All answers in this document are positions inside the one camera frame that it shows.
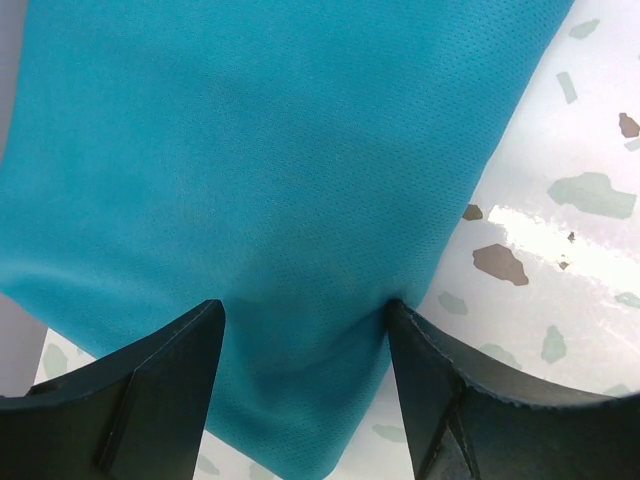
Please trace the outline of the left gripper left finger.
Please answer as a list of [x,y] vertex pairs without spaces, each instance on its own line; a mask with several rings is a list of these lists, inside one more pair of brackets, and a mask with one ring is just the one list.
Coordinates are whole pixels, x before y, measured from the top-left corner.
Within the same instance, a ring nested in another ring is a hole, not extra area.
[[1,401],[4,479],[190,479],[224,335],[220,301]]

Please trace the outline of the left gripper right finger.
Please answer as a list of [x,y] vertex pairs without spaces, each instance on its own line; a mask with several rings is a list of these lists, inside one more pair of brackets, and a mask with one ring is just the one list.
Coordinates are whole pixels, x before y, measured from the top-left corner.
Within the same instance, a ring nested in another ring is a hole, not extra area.
[[638,478],[637,394],[611,397],[534,377],[398,300],[384,319],[415,478]]

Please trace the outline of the teal t shirt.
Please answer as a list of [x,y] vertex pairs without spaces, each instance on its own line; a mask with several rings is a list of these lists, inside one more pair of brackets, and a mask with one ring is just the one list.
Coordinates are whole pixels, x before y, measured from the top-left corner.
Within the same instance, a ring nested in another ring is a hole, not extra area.
[[32,1],[1,290],[93,356],[206,299],[208,429],[338,463],[567,1]]

